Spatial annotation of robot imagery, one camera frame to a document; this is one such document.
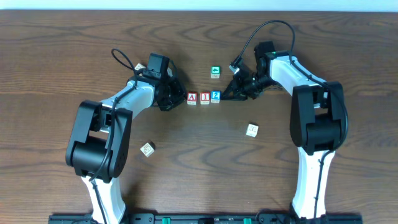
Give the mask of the blue number 2 block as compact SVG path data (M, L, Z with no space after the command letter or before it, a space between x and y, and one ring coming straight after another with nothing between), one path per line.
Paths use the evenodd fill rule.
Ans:
M220 91L212 91L211 92L211 103L219 103L221 101L221 92Z

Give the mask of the red letter A block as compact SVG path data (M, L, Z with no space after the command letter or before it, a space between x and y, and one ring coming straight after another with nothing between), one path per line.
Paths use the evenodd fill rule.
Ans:
M187 104L188 105L196 105L197 104L198 94L195 92L187 93Z

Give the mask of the red letter I block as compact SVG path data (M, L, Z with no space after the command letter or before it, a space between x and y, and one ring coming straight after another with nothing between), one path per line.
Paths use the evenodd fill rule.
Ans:
M200 93L200 104L201 105L209 105L210 104L210 92L201 92Z

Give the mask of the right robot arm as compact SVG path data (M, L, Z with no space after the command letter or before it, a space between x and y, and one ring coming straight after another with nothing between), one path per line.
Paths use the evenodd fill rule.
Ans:
M221 98L255 99L272 85L280 85L292 97L290 137L298 149L299 165L291 219L330 223L325 208L328 171L348 133L343 87L316 77L288 51L257 54L256 63L252 73L242 57L231 62L234 77Z

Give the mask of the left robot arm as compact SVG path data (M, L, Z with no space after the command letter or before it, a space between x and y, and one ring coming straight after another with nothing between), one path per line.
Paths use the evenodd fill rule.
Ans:
M186 98L186 88L177 78L140 78L129 80L108 99L81 102L65 160L89 191L93 213L88 222L123 223L126 219L119 176L127 161L132 120L154 105L170 111Z

